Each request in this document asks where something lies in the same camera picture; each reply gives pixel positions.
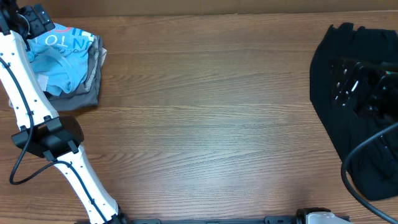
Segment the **light blue t-shirt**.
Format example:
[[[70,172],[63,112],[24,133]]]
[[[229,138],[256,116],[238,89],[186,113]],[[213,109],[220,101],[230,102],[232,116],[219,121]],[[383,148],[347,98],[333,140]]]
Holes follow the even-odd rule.
[[[30,39],[27,55],[41,89],[53,96],[75,91],[87,76],[94,40],[94,34],[60,24]]]

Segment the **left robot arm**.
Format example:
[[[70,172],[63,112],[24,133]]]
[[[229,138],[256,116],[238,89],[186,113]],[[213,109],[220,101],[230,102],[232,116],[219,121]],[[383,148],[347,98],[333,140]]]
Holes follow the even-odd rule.
[[[72,116],[59,116],[40,89],[30,66],[28,41],[54,27],[40,4],[19,7],[15,1],[1,1],[1,82],[13,105],[19,128],[12,140],[22,150],[9,181],[19,185],[55,166],[77,194],[90,223],[130,223],[93,170],[78,121]],[[48,164],[17,181],[16,170],[27,152],[45,158]]]

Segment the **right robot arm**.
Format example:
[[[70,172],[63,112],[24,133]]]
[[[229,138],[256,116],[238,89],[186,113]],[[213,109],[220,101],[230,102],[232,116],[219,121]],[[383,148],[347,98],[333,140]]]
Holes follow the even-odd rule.
[[[397,63],[314,56],[310,101],[341,159],[348,192],[397,223],[371,204],[397,196]]]

